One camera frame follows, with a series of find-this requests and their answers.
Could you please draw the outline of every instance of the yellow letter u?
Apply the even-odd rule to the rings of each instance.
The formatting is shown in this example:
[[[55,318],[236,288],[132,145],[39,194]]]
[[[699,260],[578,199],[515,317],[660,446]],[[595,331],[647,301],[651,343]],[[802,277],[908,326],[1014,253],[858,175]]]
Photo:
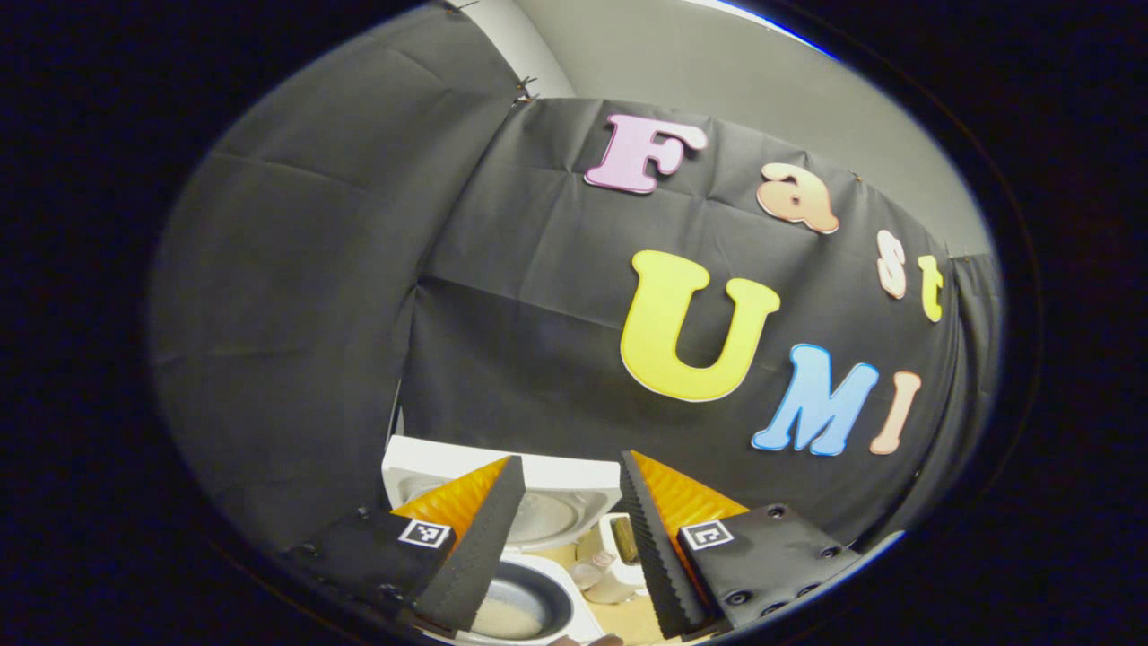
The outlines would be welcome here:
[[[708,368],[677,359],[677,338],[693,291],[709,283],[709,272],[673,254],[643,250],[634,255],[638,288],[622,329],[622,364],[643,387],[685,402],[712,402],[737,390],[750,372],[766,316],[781,298],[769,287],[734,278],[726,293],[734,298],[734,319],[721,357]]]

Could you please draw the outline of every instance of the foam letter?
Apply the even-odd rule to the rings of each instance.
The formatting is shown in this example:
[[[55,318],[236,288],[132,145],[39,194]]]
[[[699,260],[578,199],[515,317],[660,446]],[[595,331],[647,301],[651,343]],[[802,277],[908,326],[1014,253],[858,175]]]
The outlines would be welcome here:
[[[649,159],[657,159],[659,172],[670,174],[682,165],[685,154],[682,141],[695,150],[708,143],[705,131],[693,125],[628,115],[611,115],[610,122],[614,124],[610,146],[602,164],[585,171],[587,184],[631,193],[652,193],[658,181],[645,172]],[[659,132],[676,139],[667,138],[656,143],[653,138]]]
[[[918,257],[917,266],[923,272],[921,279],[921,303],[925,308],[925,316],[936,322],[940,320],[940,302],[937,299],[937,291],[945,286],[945,278],[937,270],[937,258],[931,255]]]
[[[889,456],[901,445],[901,429],[905,428],[905,419],[909,417],[913,396],[921,390],[921,378],[902,371],[893,375],[893,384],[897,387],[897,395],[889,407],[889,418],[885,418],[881,435],[872,438],[869,445],[869,451],[877,456]]]
[[[766,451],[781,451],[789,445],[789,431],[797,421],[797,439],[793,449],[809,447],[814,456],[837,456],[845,451],[853,422],[861,413],[861,406],[869,391],[877,383],[877,369],[868,364],[858,364],[845,378],[837,392],[829,395],[832,387],[829,353],[809,344],[799,344],[790,351],[793,361],[793,379],[782,399],[782,405],[773,422],[754,434],[751,446]]]
[[[758,203],[769,215],[804,221],[819,233],[832,233],[840,226],[829,207],[829,188],[816,174],[788,163],[767,163],[761,174],[769,181],[758,186]]]
[[[889,295],[899,298],[905,295],[907,280],[905,277],[905,247],[892,233],[882,228],[877,231],[877,278]]]
[[[677,359],[677,338],[693,291],[709,283],[709,272],[673,254],[643,250],[634,255],[638,288],[622,329],[622,364],[643,387],[685,402],[721,399],[742,386],[758,351],[766,316],[781,298],[769,287],[734,278],[726,293],[734,298],[734,318],[721,357],[708,368]]]

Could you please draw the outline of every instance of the pink letter f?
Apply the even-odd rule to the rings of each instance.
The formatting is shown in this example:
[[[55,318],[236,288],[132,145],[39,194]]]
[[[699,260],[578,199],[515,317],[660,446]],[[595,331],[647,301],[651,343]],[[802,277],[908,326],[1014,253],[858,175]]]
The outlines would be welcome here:
[[[658,181],[646,174],[646,161],[657,159],[658,171],[670,174],[682,165],[685,154],[682,141],[695,150],[705,148],[708,142],[705,131],[693,125],[628,115],[611,115],[610,122],[614,124],[614,134],[602,164],[585,171],[587,184],[631,193],[652,193]],[[659,132],[677,139],[667,138],[656,143],[653,138]]]

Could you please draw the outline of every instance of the blue letter m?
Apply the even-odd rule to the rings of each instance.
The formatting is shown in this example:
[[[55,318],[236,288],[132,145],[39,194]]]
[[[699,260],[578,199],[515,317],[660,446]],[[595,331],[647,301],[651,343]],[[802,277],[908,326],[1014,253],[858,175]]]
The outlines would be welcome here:
[[[832,396],[829,353],[815,345],[799,344],[790,351],[793,380],[785,392],[774,421],[753,436],[751,445],[766,451],[781,451],[789,445],[789,431],[797,421],[793,447],[802,451],[822,429],[809,452],[814,456],[837,456],[845,451],[853,422],[861,413],[869,391],[877,383],[877,369],[858,364]]]

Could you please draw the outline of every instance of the black fabric backdrop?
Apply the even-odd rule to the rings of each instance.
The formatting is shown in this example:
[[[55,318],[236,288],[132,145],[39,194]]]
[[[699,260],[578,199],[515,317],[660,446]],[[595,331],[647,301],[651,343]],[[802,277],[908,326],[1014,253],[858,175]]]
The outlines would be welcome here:
[[[408,435],[603,460],[636,449],[747,506],[788,503],[843,542],[902,500],[934,499],[991,399],[1001,313],[990,260],[948,259],[846,169],[766,134],[634,103],[512,107],[517,95],[468,18],[420,9],[293,77],[189,182],[156,263],[152,361],[187,462],[250,540],[281,551],[383,505],[401,378]],[[650,195],[589,186],[581,173],[615,111],[698,125],[709,146]],[[754,190],[767,162],[819,174],[840,228],[765,213]],[[881,228],[906,249],[900,301],[877,280]],[[720,352],[729,278],[779,294],[729,397],[668,399],[622,365],[630,258],[647,248],[711,273],[682,333],[688,364]],[[937,325],[920,301],[925,254],[945,277]],[[839,457],[750,447],[799,343],[830,352],[835,388],[860,363],[881,374]],[[900,449],[872,456],[898,371],[924,386]]]

